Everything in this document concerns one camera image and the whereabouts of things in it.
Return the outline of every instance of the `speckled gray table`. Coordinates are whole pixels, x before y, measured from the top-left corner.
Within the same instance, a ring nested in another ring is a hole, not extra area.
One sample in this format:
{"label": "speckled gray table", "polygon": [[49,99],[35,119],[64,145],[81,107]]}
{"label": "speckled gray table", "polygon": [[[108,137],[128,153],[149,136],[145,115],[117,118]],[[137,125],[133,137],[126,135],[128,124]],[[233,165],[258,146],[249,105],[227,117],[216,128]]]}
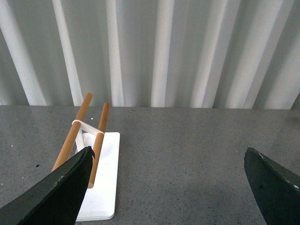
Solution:
{"label": "speckled gray table", "polygon": [[[49,174],[77,111],[0,106],[0,207]],[[78,225],[265,224],[247,147],[300,174],[300,111],[115,107],[107,131],[121,134],[115,216]]]}

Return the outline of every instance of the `white curtain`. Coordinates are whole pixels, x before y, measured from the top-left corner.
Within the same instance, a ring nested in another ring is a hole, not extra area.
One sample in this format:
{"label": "white curtain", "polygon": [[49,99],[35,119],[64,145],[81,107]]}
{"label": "white curtain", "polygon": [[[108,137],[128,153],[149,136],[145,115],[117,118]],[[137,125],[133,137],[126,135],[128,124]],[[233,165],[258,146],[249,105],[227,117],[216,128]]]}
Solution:
{"label": "white curtain", "polygon": [[300,0],[0,0],[0,104],[300,108]]}

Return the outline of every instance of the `wooden dowel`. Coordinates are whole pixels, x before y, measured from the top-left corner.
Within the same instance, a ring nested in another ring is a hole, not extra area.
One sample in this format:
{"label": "wooden dowel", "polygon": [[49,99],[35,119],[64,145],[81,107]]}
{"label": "wooden dowel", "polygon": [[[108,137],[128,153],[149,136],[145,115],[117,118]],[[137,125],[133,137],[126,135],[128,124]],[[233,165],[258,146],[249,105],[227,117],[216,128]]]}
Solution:
{"label": "wooden dowel", "polygon": [[[84,120],[85,114],[89,108],[92,97],[93,97],[93,95],[91,93],[88,93],[85,96],[85,99],[78,111],[78,114],[77,114],[75,120],[81,120],[81,121]],[[78,121],[75,121],[72,124],[70,131],[69,131],[69,133],[66,137],[66,140],[60,150],[60,154],[57,157],[57,160],[54,164],[52,171],[56,170],[58,167],[60,167],[62,164],[64,164],[68,160],[70,153],[72,151],[73,145],[75,143],[75,139],[77,137],[78,131],[80,129],[80,126],[81,126],[81,124]]]}
{"label": "wooden dowel", "polygon": [[[105,133],[106,123],[107,123],[107,118],[108,118],[108,112],[109,112],[109,103],[105,103],[104,106],[103,106],[101,119],[100,119],[99,127],[98,127],[98,130],[102,131],[103,133]],[[94,148],[93,148],[93,150],[95,152],[95,159],[93,159],[93,168],[92,168],[92,171],[90,173],[90,181],[89,181],[88,188],[94,187],[103,139],[104,139],[104,134],[98,133],[97,136],[96,136],[96,140],[95,140]]]}

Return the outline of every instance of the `white rubber band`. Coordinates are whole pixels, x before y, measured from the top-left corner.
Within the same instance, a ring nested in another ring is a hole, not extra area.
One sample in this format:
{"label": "white rubber band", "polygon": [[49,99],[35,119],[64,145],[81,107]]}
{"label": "white rubber band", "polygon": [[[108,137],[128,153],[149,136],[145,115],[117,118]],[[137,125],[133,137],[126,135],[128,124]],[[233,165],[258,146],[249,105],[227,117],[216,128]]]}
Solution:
{"label": "white rubber band", "polygon": [[80,123],[81,123],[80,129],[81,129],[81,130],[84,130],[84,131],[86,131],[86,132],[88,132],[88,133],[90,133],[90,134],[92,134],[92,135],[95,135],[95,136],[96,136],[98,133],[104,134],[103,131],[96,129],[96,128],[90,126],[89,124],[86,124],[85,122],[82,122],[81,120],[74,120],[74,121],[72,122],[72,124],[73,124],[74,122],[80,122]]}

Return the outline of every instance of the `white base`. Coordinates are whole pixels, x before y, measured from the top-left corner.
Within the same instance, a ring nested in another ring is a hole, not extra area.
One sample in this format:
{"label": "white base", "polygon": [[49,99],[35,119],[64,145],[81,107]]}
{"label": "white base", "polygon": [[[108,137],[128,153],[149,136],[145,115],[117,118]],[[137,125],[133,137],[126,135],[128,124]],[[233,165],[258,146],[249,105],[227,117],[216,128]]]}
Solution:
{"label": "white base", "polygon": [[[84,146],[94,145],[96,137],[84,133]],[[111,219],[114,216],[120,134],[105,133],[95,184],[87,189],[76,221]]]}

